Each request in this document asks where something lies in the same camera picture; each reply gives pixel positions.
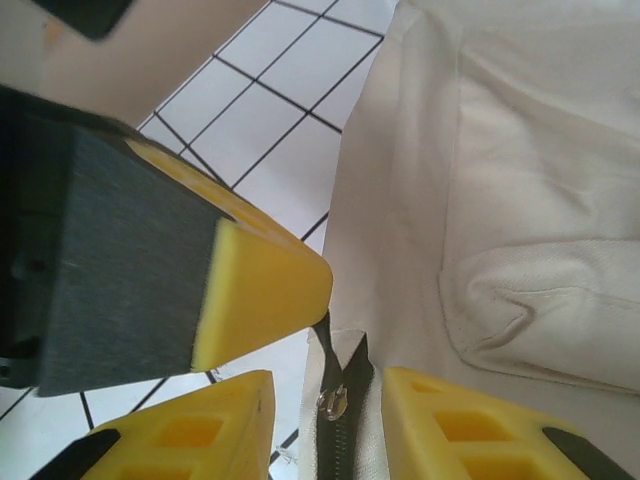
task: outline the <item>gray foam pad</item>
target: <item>gray foam pad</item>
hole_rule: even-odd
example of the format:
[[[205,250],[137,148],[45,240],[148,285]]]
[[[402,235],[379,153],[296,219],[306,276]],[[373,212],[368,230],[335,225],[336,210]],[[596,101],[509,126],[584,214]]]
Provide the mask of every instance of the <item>gray foam pad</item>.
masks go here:
[[[39,394],[189,370],[221,212],[77,129]]]

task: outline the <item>zipper teeth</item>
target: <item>zipper teeth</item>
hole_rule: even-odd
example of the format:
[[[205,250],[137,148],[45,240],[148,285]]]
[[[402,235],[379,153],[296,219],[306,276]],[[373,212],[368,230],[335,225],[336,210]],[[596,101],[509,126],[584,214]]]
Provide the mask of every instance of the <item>zipper teeth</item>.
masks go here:
[[[343,463],[346,459],[347,453],[347,423],[345,416],[336,420],[335,422],[335,463],[334,463],[334,475],[335,480],[341,480],[343,475]]]

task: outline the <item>black grout line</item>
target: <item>black grout line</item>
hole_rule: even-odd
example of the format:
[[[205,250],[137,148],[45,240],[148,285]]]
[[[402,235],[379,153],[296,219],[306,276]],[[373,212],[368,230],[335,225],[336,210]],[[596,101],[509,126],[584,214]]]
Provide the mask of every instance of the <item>black grout line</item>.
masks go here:
[[[89,410],[89,403],[87,402],[87,396],[84,392],[80,392],[80,401],[82,402],[82,409],[84,410],[84,416],[87,417],[87,424],[89,425],[89,430],[93,430],[95,426],[93,424],[93,418],[91,417],[91,411]]]
[[[282,444],[280,444],[280,448],[289,448],[293,444],[293,442],[297,440],[299,433],[300,431],[296,428],[291,433],[291,435],[289,435],[287,439],[282,442]],[[271,454],[271,458],[269,459],[269,466],[273,465],[273,462],[275,462],[278,458],[280,458],[280,452],[276,450]]]
[[[11,405],[6,412],[4,412],[2,415],[0,415],[0,421],[2,421],[2,419],[4,417],[6,417],[7,415],[9,415],[9,412],[11,412],[11,410],[13,410],[14,408],[16,408],[18,406],[18,404],[27,396],[29,395],[31,392],[33,391],[33,388],[28,388],[21,396],[20,398],[18,398],[18,400],[16,400],[15,402],[13,402],[13,405]]]
[[[206,372],[204,372],[204,374],[207,376],[209,382],[211,382],[212,385],[214,383],[218,383],[218,380],[216,380],[216,377],[213,375],[213,373],[211,373],[211,370],[207,370]]]
[[[200,65],[198,67],[198,69],[195,72],[193,72],[191,74],[191,76],[187,80],[182,82],[182,85],[180,85],[175,92],[173,92],[171,95],[169,95],[167,98],[165,98],[165,100],[160,104],[160,108],[154,109],[154,113],[161,112],[162,109],[164,109],[164,107],[166,107],[169,104],[169,102],[171,102],[171,100],[176,98],[178,96],[178,94],[182,90],[184,90],[186,88],[186,86],[189,85],[198,75],[200,75],[202,70],[204,70],[212,61],[213,61],[213,57],[207,58],[207,60],[202,65]]]
[[[215,122],[216,120],[218,120],[218,119],[219,119],[219,118],[220,118],[220,117],[221,117],[221,116],[222,116],[222,115],[223,115],[227,110],[229,110],[229,109],[231,108],[231,106],[232,106],[234,103],[236,103],[236,101],[237,101],[237,100],[238,100],[242,95],[244,95],[244,93],[245,93],[247,90],[249,90],[249,88],[251,88],[251,86],[252,86],[254,83],[256,83],[256,81],[252,78],[252,79],[251,79],[251,82],[249,83],[249,85],[247,85],[246,87],[244,87],[244,88],[240,91],[240,93],[238,93],[235,97],[233,97],[233,98],[231,99],[231,101],[230,101],[230,102],[229,102],[229,103],[228,103],[228,104],[227,104],[227,105],[226,105],[222,110],[220,110],[220,111],[216,114],[216,116],[215,116],[215,117],[213,117],[213,118],[212,118],[212,119],[211,119],[211,120],[210,120],[210,121],[209,121],[209,122],[208,122],[208,123],[207,123],[207,124],[206,124],[206,125],[205,125],[205,126],[204,126],[200,131],[199,131],[199,132],[198,132],[198,134],[197,134],[195,137],[193,137],[193,139],[192,139],[192,140],[187,144],[187,147],[191,147],[191,146],[193,145],[193,143],[194,143],[198,138],[200,138],[200,136],[201,136],[204,132],[206,132],[206,131],[209,129],[209,127],[213,124],[213,122]]]
[[[335,17],[324,17],[324,19],[331,23],[336,23],[338,25],[342,25],[343,27],[352,28],[353,30],[357,30],[361,33],[366,33],[367,35],[372,35],[377,38],[384,38],[384,34],[380,32],[376,32],[375,30],[369,30],[366,27],[361,27],[360,25],[355,25],[353,23],[345,22],[344,20],[340,20]]]
[[[153,396],[153,394],[156,393],[160,389],[160,387],[166,383],[167,380],[169,380],[169,377],[163,378],[158,383],[156,383],[155,386],[149,391],[149,393],[147,393],[144,397],[142,397],[142,400],[140,400],[138,404],[135,407],[133,407],[129,413],[133,413],[140,410],[140,408],[142,408],[142,406],[147,402],[147,400],[149,400]]]
[[[325,9],[322,12],[315,12],[315,11],[309,9],[309,8],[306,8],[306,7],[303,7],[303,6],[300,6],[300,5],[294,5],[294,4],[289,3],[289,2],[283,2],[282,0],[271,0],[271,3],[275,3],[275,4],[281,5],[283,7],[291,8],[292,10],[298,10],[299,12],[309,13],[311,15],[316,15],[316,16],[324,15],[329,11],[328,9]]]
[[[264,152],[264,153],[260,156],[260,158],[258,158],[258,160],[256,160],[256,161],[253,163],[253,165],[251,165],[251,166],[250,166],[250,167],[249,167],[249,168],[248,168],[248,169],[247,169],[247,170],[246,170],[246,171],[245,171],[245,172],[240,176],[240,178],[239,178],[238,180],[236,180],[236,182],[235,182],[233,185],[231,185],[231,190],[235,190],[235,188],[240,184],[240,182],[242,182],[242,180],[244,180],[245,178],[247,178],[247,175],[249,175],[249,174],[250,174],[250,173],[251,173],[251,172],[252,172],[252,171],[253,171],[253,170],[254,170],[258,165],[260,165],[260,163],[262,163],[262,161],[263,161],[265,158],[267,158],[267,155],[269,155],[271,152],[273,152],[273,151],[276,149],[276,147],[277,147],[278,145],[280,145],[280,142],[282,142],[285,138],[287,138],[287,136],[288,136],[291,132],[293,132],[293,131],[296,129],[296,127],[297,127],[298,125],[300,125],[300,124],[302,123],[302,121],[303,121],[305,118],[307,118],[307,115],[306,115],[306,114],[305,114],[305,115],[303,115],[303,116],[301,116],[298,120],[296,120],[296,122],[295,122],[293,125],[291,125],[291,126],[289,127],[289,129],[288,129],[286,132],[284,132],[284,133],[280,136],[280,138],[278,138],[278,140],[276,140],[276,141],[275,141],[275,143],[274,143],[273,145],[271,145],[271,146],[267,149],[267,151],[266,151],[266,152]]]
[[[275,3],[275,4],[277,4],[277,5],[282,5],[283,7],[289,7],[292,10],[298,10],[300,12],[310,13],[312,15],[321,15],[322,18],[324,18],[325,20],[328,20],[328,21],[333,22],[333,23],[340,24],[340,25],[342,25],[344,27],[349,27],[349,28],[352,28],[354,30],[358,30],[359,32],[362,32],[362,33],[368,33],[369,35],[373,35],[373,36],[378,37],[378,38],[384,37],[384,34],[382,34],[380,32],[376,32],[375,30],[369,30],[368,28],[361,27],[360,25],[356,25],[355,23],[347,22],[345,20],[340,20],[339,18],[335,18],[335,17],[330,17],[328,15],[330,8],[328,10],[325,10],[325,12],[322,13],[322,14],[318,14],[318,13],[312,11],[312,10],[309,10],[308,8],[304,8],[304,7],[301,7],[299,5],[293,5],[293,4],[291,4],[291,3],[287,2],[287,1],[284,1],[284,0],[271,0],[271,1],[273,3]]]
[[[320,217],[320,220],[318,220],[316,223],[313,224],[313,226],[307,230],[307,233],[305,233],[302,237],[300,237],[300,240],[303,242],[306,242],[307,239],[313,235],[313,232],[315,232],[318,228],[320,228],[320,225],[322,225],[327,218],[329,218],[329,212],[325,213],[323,216]]]
[[[247,78],[250,78],[250,79],[251,79],[251,80],[252,80],[256,85],[260,85],[262,88],[264,88],[264,89],[265,89],[265,90],[267,90],[268,92],[272,93],[272,94],[273,94],[273,95],[275,95],[276,97],[278,97],[278,98],[280,98],[281,100],[284,100],[285,102],[287,102],[287,103],[291,104],[292,106],[296,107],[298,110],[301,110],[302,112],[304,112],[304,113],[305,113],[305,116],[306,116],[306,115],[310,115],[310,116],[312,116],[313,118],[315,118],[316,120],[318,120],[318,121],[320,121],[320,122],[324,123],[327,127],[329,127],[330,129],[334,130],[335,132],[337,132],[337,133],[342,133],[342,130],[341,130],[340,128],[336,127],[333,123],[329,122],[328,120],[326,120],[326,119],[324,119],[324,118],[320,117],[319,115],[317,115],[317,114],[315,114],[315,113],[313,113],[313,112],[312,112],[313,108],[315,108],[315,107],[317,106],[317,102],[313,105],[313,107],[311,107],[310,109],[307,109],[307,108],[305,108],[303,105],[301,105],[301,104],[299,104],[298,102],[296,102],[295,100],[293,100],[293,99],[291,99],[291,98],[287,97],[287,96],[286,96],[286,95],[284,95],[283,93],[281,93],[281,92],[279,92],[278,90],[276,90],[275,88],[273,88],[273,87],[271,87],[271,86],[267,85],[266,83],[262,82],[262,81],[261,81],[261,80],[259,80],[258,78],[253,78],[253,77],[251,76],[251,74],[249,74],[249,73],[245,72],[244,70],[242,70],[241,68],[239,68],[239,67],[235,66],[234,64],[232,64],[232,63],[228,62],[227,60],[225,60],[225,59],[223,59],[223,58],[219,58],[218,60],[220,60],[220,61],[221,61],[222,63],[224,63],[225,65],[227,65],[229,68],[232,68],[233,70],[235,70],[236,72],[238,72],[240,75],[243,75],[243,76],[245,76],[245,77],[247,77]],[[338,83],[337,83],[336,85],[334,85],[334,86],[329,90],[329,93],[330,93],[331,91],[333,91],[333,89],[334,89],[334,88],[335,88],[339,83],[341,83],[341,82],[342,82],[342,80],[344,80],[344,78],[346,78],[346,77],[341,78],[341,79],[338,81]],[[325,95],[323,95],[323,96],[321,97],[320,101],[324,100],[325,96],[326,96],[326,94],[325,94]]]
[[[186,140],[184,138],[182,138],[182,136],[178,132],[176,132],[175,129],[171,125],[169,125],[169,122],[167,122],[164,118],[162,118],[162,115],[160,115],[159,113],[156,113],[155,116],[180,141],[180,143],[182,144],[182,147],[183,147],[182,151],[189,150],[191,152],[191,154],[194,157],[196,157],[198,162],[200,162],[202,164],[202,166],[211,174],[211,176],[214,179],[216,179],[218,182],[220,182],[225,187],[228,187],[227,183],[222,179],[222,177],[220,175],[218,175],[218,173],[207,162],[205,162],[203,160],[203,158],[200,155],[198,155],[198,153],[195,150],[193,150],[191,148],[191,145],[189,145],[186,142]]]
[[[267,90],[271,91],[273,94],[279,96],[280,98],[282,98],[283,100],[288,101],[289,103],[291,103],[292,105],[296,106],[297,108],[301,109],[302,111],[305,112],[305,114],[302,116],[302,118],[300,118],[297,122],[295,122],[286,132],[284,132],[284,134],[282,134],[280,136],[280,138],[278,138],[278,140],[276,140],[276,142],[265,152],[263,153],[260,158],[258,158],[258,160],[256,160],[253,165],[251,165],[243,174],[242,176],[240,176],[240,178],[238,180],[236,180],[236,182],[231,185],[231,190],[234,190],[239,184],[240,182],[242,182],[242,180],[244,180],[266,157],[267,155],[269,155],[291,132],[293,132],[293,130],[300,125],[300,123],[302,123],[302,121],[307,118],[307,116],[311,116],[313,118],[315,118],[316,120],[319,120],[320,122],[322,122],[323,124],[325,124],[327,127],[331,128],[332,130],[334,130],[336,133],[338,134],[342,134],[342,130],[338,127],[336,127],[335,125],[333,125],[331,122],[328,122],[327,120],[325,120],[324,118],[320,117],[319,115],[316,115],[315,113],[313,113],[313,109],[317,108],[318,105],[320,105],[329,95],[331,95],[331,93],[338,88],[338,86],[349,76],[351,75],[351,73],[358,68],[362,62],[364,62],[366,60],[366,58],[371,55],[376,48],[378,48],[378,46],[380,45],[380,43],[382,42],[382,39],[379,39],[361,58],[360,60],[358,60],[354,65],[351,66],[351,68],[349,68],[343,75],[342,77],[340,77],[340,79],[338,79],[338,81],[336,83],[334,83],[334,85],[327,91],[324,93],[324,95],[322,95],[312,106],[311,109],[307,110],[305,109],[303,106],[299,105],[298,103],[292,101],[291,99],[289,99],[288,97],[286,97],[285,95],[282,95],[280,92],[272,89],[271,87],[269,87],[268,85],[264,85],[262,84],[262,82],[260,82],[258,79],[253,79],[256,83],[260,84],[261,86],[263,86],[264,88],[266,88]],[[246,72],[242,71],[241,69],[237,68],[235,65],[228,63],[226,61],[224,61],[225,63],[227,63],[229,65],[230,68],[235,69],[236,71],[238,71],[239,73],[241,73],[242,75],[246,75],[249,76],[249,74],[247,74]]]
[[[260,72],[256,77],[253,77],[252,75],[249,75],[248,73],[246,73],[246,72],[244,72],[244,71],[240,70],[240,69],[239,69],[239,68],[237,68],[235,65],[233,65],[233,64],[232,64],[232,63],[230,63],[230,62],[228,62],[227,60],[225,60],[224,58],[222,58],[222,57],[220,56],[220,54],[223,52],[224,48],[226,48],[226,46],[227,46],[227,45],[229,45],[229,43],[231,43],[231,40],[233,40],[233,39],[229,40],[229,42],[225,45],[225,47],[224,47],[224,48],[220,49],[217,53],[214,53],[214,55],[211,57],[212,59],[217,59],[217,60],[218,60],[218,61],[220,61],[221,63],[223,63],[223,64],[227,65],[227,67],[230,67],[230,68],[232,68],[233,70],[235,70],[237,73],[240,73],[241,75],[245,76],[246,78],[249,78],[249,79],[251,80],[251,83],[250,83],[249,85],[247,85],[247,86],[246,86],[246,87],[245,87],[245,88],[244,88],[244,89],[243,89],[243,90],[242,90],[238,95],[236,95],[236,96],[235,96],[235,97],[234,97],[234,98],[233,98],[233,99],[232,99],[232,100],[227,104],[227,106],[226,106],[224,109],[222,109],[222,111],[221,111],[221,112],[219,112],[219,113],[218,113],[218,114],[217,114],[217,115],[216,115],[216,116],[215,116],[211,121],[209,121],[209,122],[204,126],[204,128],[202,128],[202,129],[198,132],[198,134],[197,134],[197,135],[196,135],[196,136],[191,140],[191,142],[189,142],[189,143],[187,144],[187,146],[191,146],[191,145],[193,144],[193,142],[195,142],[195,141],[196,141],[196,140],[197,140],[197,139],[198,139],[198,138],[199,138],[199,137],[200,137],[200,136],[205,132],[205,130],[207,130],[207,129],[208,129],[208,128],[209,128],[209,127],[210,127],[210,126],[211,126],[211,125],[212,125],[212,124],[213,124],[213,123],[214,123],[218,118],[220,118],[220,117],[222,116],[222,114],[223,114],[224,112],[226,112],[226,111],[231,107],[231,105],[233,105],[236,101],[238,101],[238,99],[239,99],[239,98],[240,98],[240,97],[241,97],[241,96],[242,96],[242,95],[243,95],[243,94],[244,94],[244,93],[245,93],[245,92],[246,92],[246,91],[247,91],[247,90],[248,90],[248,89],[249,89],[253,84],[257,83],[257,82],[258,82],[258,79],[259,79],[259,78],[260,78],[264,73],[266,73],[266,71],[267,71],[267,70],[269,70],[269,69],[270,69],[270,68],[271,68],[271,67],[272,67],[272,66],[273,66],[273,65],[274,65],[278,60],[280,60],[280,58],[281,58],[285,53],[287,53],[287,52],[291,49],[291,47],[293,47],[293,45],[294,45],[298,40],[300,40],[300,38],[302,38],[302,36],[303,36],[305,33],[307,33],[307,32],[308,32],[308,31],[309,31],[309,30],[310,30],[310,29],[311,29],[311,28],[312,28],[316,23],[318,23],[318,20],[320,20],[320,18],[322,18],[322,15],[324,15],[324,13],[326,13],[327,11],[329,11],[329,9],[330,9],[333,5],[335,5],[338,1],[340,1],[340,0],[334,0],[334,1],[331,3],[331,5],[329,5],[329,7],[327,7],[327,9],[325,10],[325,12],[323,12],[323,13],[322,13],[322,14],[320,14],[320,15],[318,15],[318,14],[316,14],[316,13],[313,13],[313,15],[315,15],[317,18],[316,18],[316,19],[314,19],[314,20],[313,20],[313,21],[312,21],[312,22],[311,22],[311,23],[310,23],[310,24],[309,24],[309,25],[308,25],[308,26],[307,26],[307,27],[306,27],[306,28],[305,28],[305,29],[304,29],[304,30],[303,30],[303,31],[302,31],[302,32],[301,32],[301,33],[300,33],[300,34],[299,34],[299,35],[298,35],[298,36],[297,36],[297,37],[296,37],[296,38],[295,38],[295,39],[294,39],[294,40],[293,40],[289,45],[288,45],[288,46],[287,46],[287,48],[285,48],[282,52],[280,52],[280,53],[276,56],[276,58],[274,58],[271,62],[269,62],[269,64],[268,64],[264,69],[262,69],[262,71],[261,71],[261,72]]]

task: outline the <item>rectangular cutout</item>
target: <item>rectangular cutout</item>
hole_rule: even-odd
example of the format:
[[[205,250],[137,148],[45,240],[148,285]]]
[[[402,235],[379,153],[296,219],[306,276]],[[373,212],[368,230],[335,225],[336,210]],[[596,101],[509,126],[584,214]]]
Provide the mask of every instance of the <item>rectangular cutout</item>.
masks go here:
[[[156,447],[201,448],[212,445],[223,422],[216,418],[193,416],[171,420],[154,441]]]
[[[551,480],[526,457],[474,456],[463,458],[462,463],[472,480]]]
[[[434,414],[450,442],[495,442],[512,440],[498,420],[477,411],[442,411]]]

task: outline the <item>fabric pocket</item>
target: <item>fabric pocket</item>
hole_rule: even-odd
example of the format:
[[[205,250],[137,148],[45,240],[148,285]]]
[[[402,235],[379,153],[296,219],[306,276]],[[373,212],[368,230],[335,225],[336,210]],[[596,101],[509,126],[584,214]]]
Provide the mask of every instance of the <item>fabric pocket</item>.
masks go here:
[[[450,338],[468,363],[640,391],[640,242],[503,247],[440,277]]]

